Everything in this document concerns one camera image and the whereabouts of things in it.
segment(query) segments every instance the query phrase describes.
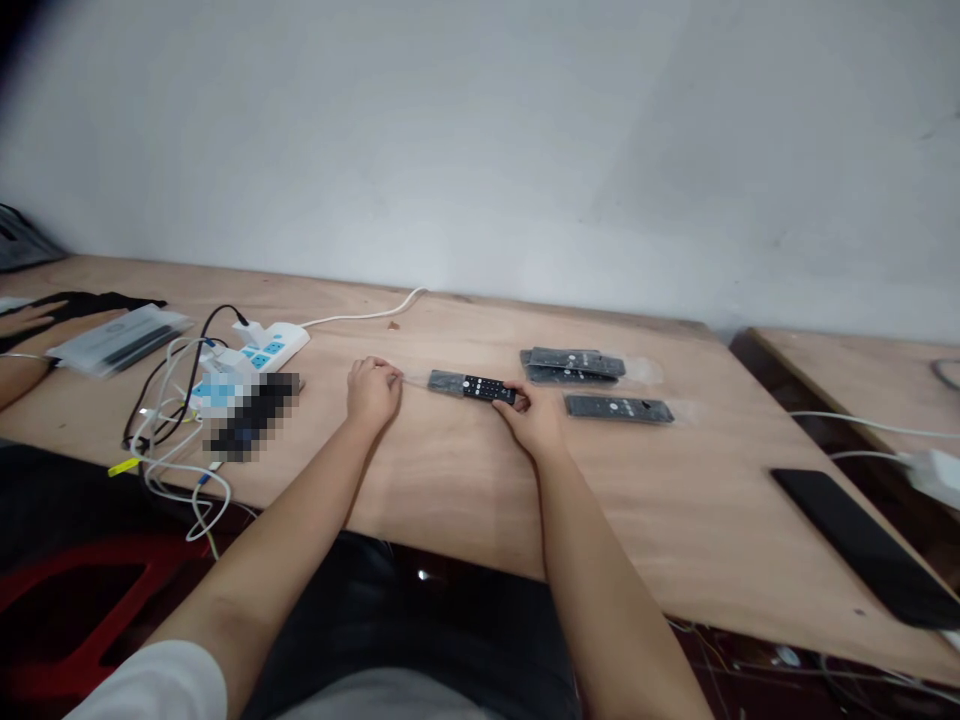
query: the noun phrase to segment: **black cloth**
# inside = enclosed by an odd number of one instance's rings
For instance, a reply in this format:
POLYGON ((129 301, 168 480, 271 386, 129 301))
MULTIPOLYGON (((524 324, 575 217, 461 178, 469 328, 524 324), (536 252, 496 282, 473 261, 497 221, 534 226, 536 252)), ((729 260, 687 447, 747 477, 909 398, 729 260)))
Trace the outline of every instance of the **black cloth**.
MULTIPOLYGON (((141 308, 144 305, 149 305, 150 303, 153 303, 157 307, 164 307, 167 304, 165 300, 131 298, 127 297, 126 295, 121 295, 120 293, 103 293, 101 295, 95 295, 94 293, 86 292, 62 292, 57 293, 56 295, 48 295, 40 300, 35 300, 32 303, 28 303, 24 307, 40 307, 41 305, 62 302, 63 300, 67 300, 67 304, 50 313, 50 317, 53 318, 53 322, 49 325, 43 325, 31 330, 25 330, 22 333, 11 335, 10 337, 0 338, 0 352, 8 352, 10 348, 14 347, 15 345, 19 345, 27 338, 31 338, 34 335, 52 327, 53 325, 56 325, 57 323, 62 323, 64 320, 70 320, 75 317, 84 317, 85 315, 93 315, 94 313, 105 312, 107 310, 136 310, 137 308, 141 308)), ((10 315, 11 313, 15 313, 20 310, 23 310, 23 307, 7 310, 6 312, 0 313, 0 317, 10 315)))
POLYGON ((341 532, 280 631, 241 720, 267 720, 362 670, 415 670, 508 720, 580 720, 550 589, 475 568, 441 603, 388 547, 341 532))

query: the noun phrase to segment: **red chair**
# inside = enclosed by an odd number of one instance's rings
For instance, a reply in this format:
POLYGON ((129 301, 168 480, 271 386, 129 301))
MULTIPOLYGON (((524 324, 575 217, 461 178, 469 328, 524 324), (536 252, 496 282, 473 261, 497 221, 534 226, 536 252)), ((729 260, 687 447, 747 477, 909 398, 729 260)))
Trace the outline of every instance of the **red chair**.
MULTIPOLYGON (((101 661, 147 601, 164 588, 187 561, 202 558, 207 552, 206 543, 188 543, 176 536, 115 537, 67 550, 0 579, 2 615, 17 600, 28 601, 31 591, 58 575, 72 573, 70 577, 79 578, 83 573, 75 571, 84 569, 142 568, 119 602, 66 657, 53 661, 21 660, 0 668, 7 697, 15 701, 39 701, 89 695, 116 670, 116 667, 102 665, 101 661)), ((77 582, 70 592, 89 595, 90 590, 89 582, 86 585, 77 582)))

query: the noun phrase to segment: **white sleeve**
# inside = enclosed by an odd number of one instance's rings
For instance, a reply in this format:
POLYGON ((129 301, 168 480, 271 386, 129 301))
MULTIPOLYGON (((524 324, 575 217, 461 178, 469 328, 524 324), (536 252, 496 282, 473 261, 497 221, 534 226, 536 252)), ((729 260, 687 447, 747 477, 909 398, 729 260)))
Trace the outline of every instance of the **white sleeve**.
POLYGON ((139 650, 64 720, 226 720, 227 685, 213 656, 184 640, 139 650))

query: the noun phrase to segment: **white power strip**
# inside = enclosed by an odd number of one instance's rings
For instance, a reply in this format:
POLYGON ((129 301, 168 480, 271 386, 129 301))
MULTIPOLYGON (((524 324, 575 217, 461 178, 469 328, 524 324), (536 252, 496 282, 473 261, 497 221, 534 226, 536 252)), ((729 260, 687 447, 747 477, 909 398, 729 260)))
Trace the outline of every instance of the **white power strip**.
POLYGON ((310 341, 310 333, 292 323, 274 323, 266 329, 266 336, 269 342, 262 346, 248 342, 240 350, 259 372, 277 372, 310 341))
POLYGON ((237 335, 246 345, 240 350, 205 350, 200 362, 207 373, 219 375, 226 384, 197 383, 190 394, 190 407, 214 415, 226 412, 247 394, 246 388, 263 373, 279 371, 310 341, 310 333, 292 323, 274 323, 264 330, 259 323, 237 327, 237 335))

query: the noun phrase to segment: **plywood table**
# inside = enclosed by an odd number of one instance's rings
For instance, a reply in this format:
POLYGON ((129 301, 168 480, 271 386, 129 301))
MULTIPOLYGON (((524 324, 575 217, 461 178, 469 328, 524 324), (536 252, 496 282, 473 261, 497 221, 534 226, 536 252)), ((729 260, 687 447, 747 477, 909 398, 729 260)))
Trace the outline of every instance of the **plywood table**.
MULTIPOLYGON (((930 369, 934 360, 960 359, 960 347, 775 328, 749 332, 834 412, 883 425, 960 435, 960 391, 947 387, 930 369)), ((944 369, 960 371, 960 365, 944 369)), ((960 372, 956 374, 960 381, 960 372)), ((960 457, 960 438, 851 427, 882 452, 933 449, 960 457)))
MULTIPOLYGON (((374 312, 406 294, 92 257, 0 279, 3 295, 69 289, 165 298, 198 321, 232 302, 264 325, 374 312)), ((212 333, 230 339, 232 322, 224 314, 212 333)), ((345 416, 345 377, 355 358, 382 355, 414 378, 431 368, 510 378, 521 374, 524 347, 601 348, 639 368, 647 383, 634 392, 665 400, 680 418, 666 428, 565 422, 571 452, 665 612, 960 685, 960 655, 937 635, 894 620, 770 480, 772 467, 822 470, 866 503, 704 326, 429 294, 394 318, 319 325, 311 335, 287 366, 306 379, 299 407, 257 461, 223 468, 238 499, 269 505, 331 435, 345 416)), ((106 382, 58 370, 0 413, 0 435, 119 462, 124 420, 159 357, 106 382)), ((196 482, 195 475, 166 479, 196 482)), ((405 387, 348 527, 544 576, 533 468, 485 403, 405 387)))

